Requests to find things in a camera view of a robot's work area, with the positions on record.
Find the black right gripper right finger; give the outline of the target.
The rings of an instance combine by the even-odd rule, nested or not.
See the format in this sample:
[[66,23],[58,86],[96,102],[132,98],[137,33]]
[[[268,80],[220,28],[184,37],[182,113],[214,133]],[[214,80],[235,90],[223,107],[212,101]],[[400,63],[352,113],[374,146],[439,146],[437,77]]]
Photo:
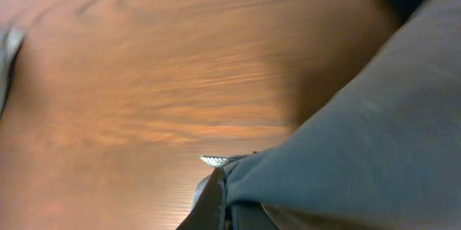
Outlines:
[[278,230],[260,203],[240,202],[230,206],[232,230]]

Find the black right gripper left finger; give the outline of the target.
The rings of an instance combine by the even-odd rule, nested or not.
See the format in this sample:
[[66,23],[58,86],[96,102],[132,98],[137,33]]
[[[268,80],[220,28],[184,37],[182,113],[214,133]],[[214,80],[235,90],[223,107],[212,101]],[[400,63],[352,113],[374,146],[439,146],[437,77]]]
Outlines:
[[225,172],[216,168],[197,186],[194,205],[176,230],[225,230]]

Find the grey shorts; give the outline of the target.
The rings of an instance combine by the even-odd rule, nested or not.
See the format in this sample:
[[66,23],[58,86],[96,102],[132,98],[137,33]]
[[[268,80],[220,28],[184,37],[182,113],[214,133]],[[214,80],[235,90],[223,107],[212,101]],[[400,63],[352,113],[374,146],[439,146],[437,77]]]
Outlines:
[[282,145],[223,167],[278,229],[460,227],[460,0],[426,0]]

